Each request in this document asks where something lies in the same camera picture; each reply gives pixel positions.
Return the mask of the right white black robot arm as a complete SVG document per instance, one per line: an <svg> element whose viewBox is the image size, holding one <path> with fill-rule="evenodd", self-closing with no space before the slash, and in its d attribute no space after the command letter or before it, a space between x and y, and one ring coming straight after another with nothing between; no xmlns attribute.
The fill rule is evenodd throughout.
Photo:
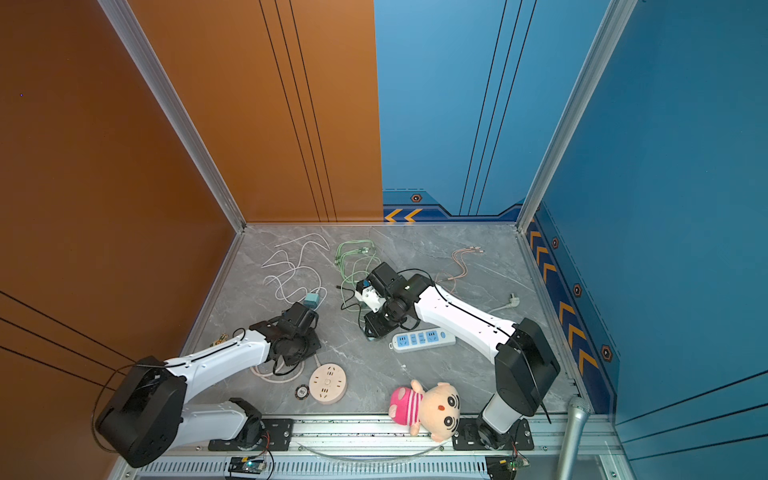
<svg viewBox="0 0 768 480"><path fill-rule="evenodd" d="M545 395L561 371L540 326L524 318L515 323L459 300L426 271L396 272L386 262L355 286L366 313L366 335L381 338L404 326L408 317L435 325L481 353L494 366L495 392L475 421L482 445L500 449L514 438L515 423L543 407ZM414 380L393 393L389 415L407 424L412 435L421 427L444 442L460 432L460 396L445 383L429 391Z"/></svg>

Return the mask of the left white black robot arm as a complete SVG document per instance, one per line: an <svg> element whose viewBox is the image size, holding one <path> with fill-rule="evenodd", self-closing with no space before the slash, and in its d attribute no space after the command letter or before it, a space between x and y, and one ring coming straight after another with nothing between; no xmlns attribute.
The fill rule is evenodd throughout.
<svg viewBox="0 0 768 480"><path fill-rule="evenodd" d="M318 313L295 303L270 320L237 329L232 338L183 357L153 356L125 367L107 402L96 401L91 431L98 446L144 467L167 450L204 441L236 450L256 448L266 435L262 413L232 397L196 404L209 387L241 371L284 361L293 368L320 348Z"/></svg>

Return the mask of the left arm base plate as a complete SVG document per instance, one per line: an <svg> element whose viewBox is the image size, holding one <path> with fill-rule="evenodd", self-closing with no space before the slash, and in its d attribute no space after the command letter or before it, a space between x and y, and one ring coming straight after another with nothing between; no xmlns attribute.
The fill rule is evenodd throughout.
<svg viewBox="0 0 768 480"><path fill-rule="evenodd" d="M290 418L262 419L259 424L247 423L244 433L232 440L211 440L209 451L255 451L270 450L286 452L289 450L294 420Z"/></svg>

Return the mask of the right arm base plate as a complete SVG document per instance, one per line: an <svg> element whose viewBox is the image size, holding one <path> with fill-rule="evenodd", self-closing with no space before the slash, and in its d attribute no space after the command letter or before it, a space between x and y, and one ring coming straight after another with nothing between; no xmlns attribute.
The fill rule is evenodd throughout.
<svg viewBox="0 0 768 480"><path fill-rule="evenodd" d="M530 425L525 418L515 421L503 434L482 423L479 418L461 418L452 437L452 445L456 451L532 451L535 448Z"/></svg>

